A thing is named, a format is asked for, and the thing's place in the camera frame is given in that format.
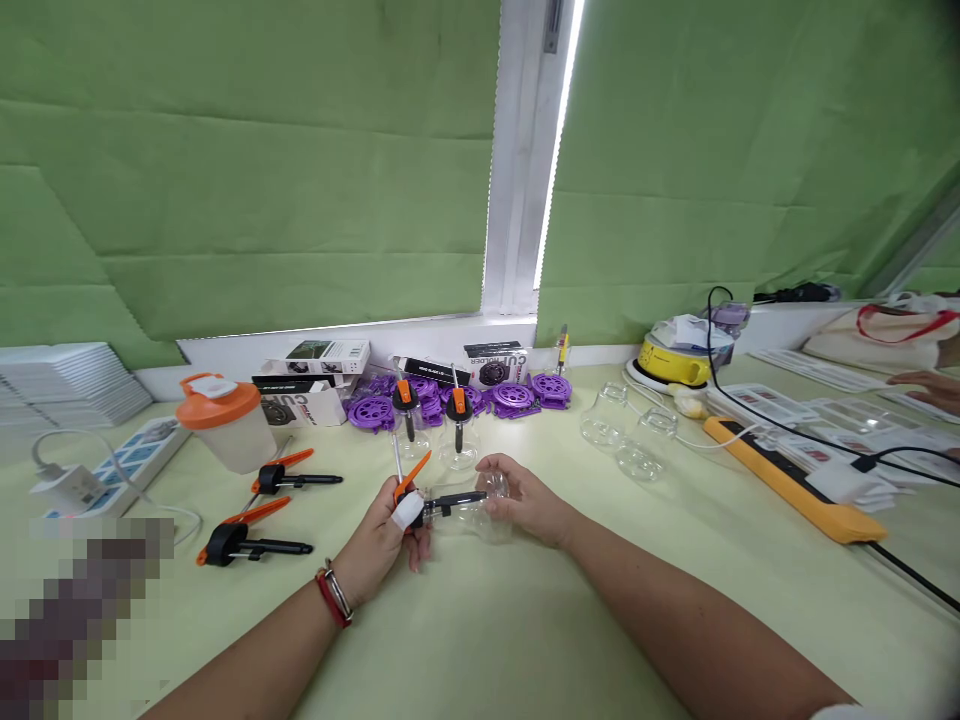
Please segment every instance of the person's left hand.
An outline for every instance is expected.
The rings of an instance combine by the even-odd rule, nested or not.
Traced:
[[[395,509],[393,492],[396,489],[397,476],[392,475],[333,560],[337,582],[353,610],[376,595],[380,583],[400,554],[401,544],[407,548],[413,572],[420,572],[421,560],[430,559],[429,527],[416,528],[412,535],[404,535],[390,518]]]

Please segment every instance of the black cable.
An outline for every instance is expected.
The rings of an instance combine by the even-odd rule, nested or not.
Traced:
[[[952,607],[955,611],[957,611],[958,613],[960,613],[960,602],[958,602],[958,601],[956,600],[956,598],[948,595],[948,594],[945,593],[943,590],[941,590],[940,588],[938,588],[938,587],[937,587],[936,585],[934,585],[932,582],[930,582],[929,580],[927,580],[923,575],[921,575],[921,574],[918,573],[916,570],[914,570],[912,567],[910,567],[909,565],[907,565],[903,560],[901,560],[901,559],[898,558],[896,555],[894,555],[892,552],[890,552],[890,551],[887,550],[885,547],[883,547],[882,545],[880,545],[880,543],[878,543],[878,542],[868,542],[868,543],[863,543],[863,544],[864,544],[864,545],[867,545],[868,547],[872,548],[876,553],[878,553],[879,555],[883,556],[883,557],[887,560],[887,562],[889,562],[891,565],[894,565],[894,566],[895,566],[898,570],[900,570],[900,572],[902,572],[904,575],[907,575],[907,576],[909,576],[911,579],[915,580],[918,585],[921,585],[921,586],[922,586],[925,590],[927,590],[931,595],[934,595],[935,597],[937,597],[938,599],[942,600],[944,603],[946,603],[947,605],[949,605],[950,607]]]
[[[943,483],[944,485],[951,485],[953,487],[960,488],[960,483],[956,483],[953,480],[946,480],[942,477],[937,477],[936,475],[931,475],[930,473],[923,472],[922,470],[913,470],[911,468],[904,467],[903,465],[897,465],[896,463],[889,462],[888,460],[881,460],[880,456],[885,455],[888,452],[894,452],[895,450],[901,450],[901,451],[915,450],[917,452],[926,452],[926,453],[931,453],[933,455],[938,455],[940,457],[946,458],[947,460],[950,460],[951,462],[955,462],[958,465],[960,465],[960,460],[958,460],[957,458],[950,457],[949,455],[946,455],[945,453],[937,452],[936,450],[928,450],[927,448],[915,448],[915,447],[891,448],[890,450],[884,450],[875,454],[857,452],[856,450],[851,450],[850,448],[846,448],[843,445],[838,445],[837,443],[830,442],[829,440],[818,438],[815,435],[807,435],[807,433],[800,432],[799,430],[795,430],[794,428],[787,427],[783,423],[779,423],[776,420],[773,420],[772,418],[768,418],[766,415],[763,415],[757,412],[753,408],[747,407],[742,402],[737,400],[735,397],[730,395],[730,393],[728,393],[722,387],[720,387],[720,382],[717,380],[717,370],[713,365],[713,346],[710,342],[711,330],[713,329],[713,293],[717,290],[723,290],[725,293],[727,293],[727,295],[730,296],[731,300],[733,300],[733,293],[730,292],[730,290],[725,288],[723,285],[714,285],[710,289],[710,292],[707,294],[707,320],[709,321],[707,322],[707,361],[710,363],[710,374],[713,376],[714,387],[717,388],[717,391],[720,392],[721,395],[723,395],[725,398],[727,398],[731,402],[739,405],[744,410],[747,410],[750,414],[756,415],[757,417],[765,420],[766,422],[776,425],[781,430],[786,430],[787,432],[797,435],[799,437],[802,437],[805,440],[812,440],[814,442],[820,443],[821,445],[832,447],[835,450],[840,450],[841,452],[850,453],[851,455],[856,455],[858,458],[867,458],[874,461],[875,463],[880,463],[881,465],[886,465],[887,467],[892,467],[896,470],[902,470],[903,472],[912,473],[913,475],[919,475],[920,477],[925,477],[925,478],[928,478],[929,480],[936,480],[937,482]]]

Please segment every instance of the white stack of trays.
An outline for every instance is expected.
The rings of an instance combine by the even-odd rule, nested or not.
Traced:
[[[55,425],[0,380],[0,435],[16,438],[39,435]]]
[[[0,378],[26,409],[58,427],[113,427],[152,402],[106,343],[6,348]]]

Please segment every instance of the bag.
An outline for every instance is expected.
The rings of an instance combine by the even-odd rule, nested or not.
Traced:
[[[867,305],[843,315],[807,340],[808,355],[882,373],[934,370],[940,343],[960,333],[953,310],[909,312]]]

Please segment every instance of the person's right hand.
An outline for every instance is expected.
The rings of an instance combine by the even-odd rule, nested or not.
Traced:
[[[487,512],[494,520],[508,520],[551,547],[565,545],[579,513],[554,495],[543,481],[509,455],[487,455],[478,472],[499,470],[510,486],[509,498],[489,498]]]
[[[922,370],[919,372],[901,373],[887,380],[888,385],[920,385],[928,392],[913,390],[907,395],[933,405],[936,408],[960,415],[960,380],[941,375],[939,373]]]

